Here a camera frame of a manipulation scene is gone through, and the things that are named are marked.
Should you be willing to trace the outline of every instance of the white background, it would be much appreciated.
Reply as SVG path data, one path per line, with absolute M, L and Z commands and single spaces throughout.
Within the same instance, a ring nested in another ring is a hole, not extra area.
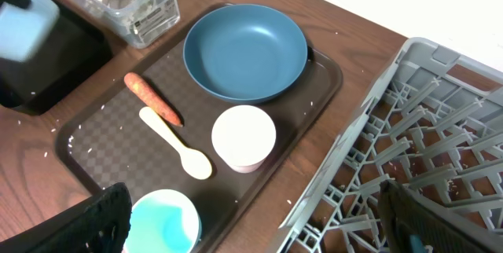
M 405 37 L 425 37 L 503 71 L 503 0 L 326 0 Z

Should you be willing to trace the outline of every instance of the blue bowl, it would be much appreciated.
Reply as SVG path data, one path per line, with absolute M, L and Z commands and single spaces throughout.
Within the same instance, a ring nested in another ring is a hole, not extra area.
M 263 5 L 228 5 L 190 29 L 183 60 L 207 92 L 236 104 L 277 96 L 301 75 L 307 42 L 299 26 Z
M 188 253 L 201 234 L 200 217 L 187 196 L 161 189 L 133 206 L 127 253 Z

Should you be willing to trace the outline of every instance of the dish rack grid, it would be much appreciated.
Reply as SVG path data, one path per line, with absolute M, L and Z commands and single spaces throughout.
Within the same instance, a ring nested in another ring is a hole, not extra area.
M 348 252 L 389 251 L 377 201 L 390 178 L 502 235 L 502 175 L 503 73 L 411 38 L 336 138 L 268 252 L 327 252 L 333 233 Z

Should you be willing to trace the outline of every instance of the wooden table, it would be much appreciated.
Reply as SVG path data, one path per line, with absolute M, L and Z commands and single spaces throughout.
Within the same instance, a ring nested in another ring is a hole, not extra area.
M 279 9 L 293 18 L 312 45 L 335 60 L 343 71 L 339 93 L 266 184 L 218 252 L 265 250 L 291 210 L 287 200 L 295 203 L 299 198 L 371 82 L 406 40 L 322 0 L 178 0 L 181 21 L 143 50 L 127 46 L 104 30 L 114 58 L 48 112 L 30 117 L 0 108 L 0 240 L 21 233 L 89 196 L 55 156 L 53 142 L 57 132 L 51 130 L 106 91 L 113 79 L 121 80 L 147 52 L 216 2 L 258 3 Z

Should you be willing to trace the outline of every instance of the orange carrot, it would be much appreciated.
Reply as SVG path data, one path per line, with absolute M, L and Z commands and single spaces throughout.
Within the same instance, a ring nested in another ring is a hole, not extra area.
M 152 108 L 156 113 L 163 117 L 166 121 L 175 126 L 182 127 L 182 121 L 170 108 L 166 102 L 163 101 L 157 95 L 157 93 L 152 89 L 152 87 L 138 74 L 134 72 L 129 72 L 124 76 L 124 83 L 126 83 L 127 88 L 140 98 L 144 103 L 146 103 L 150 108 Z

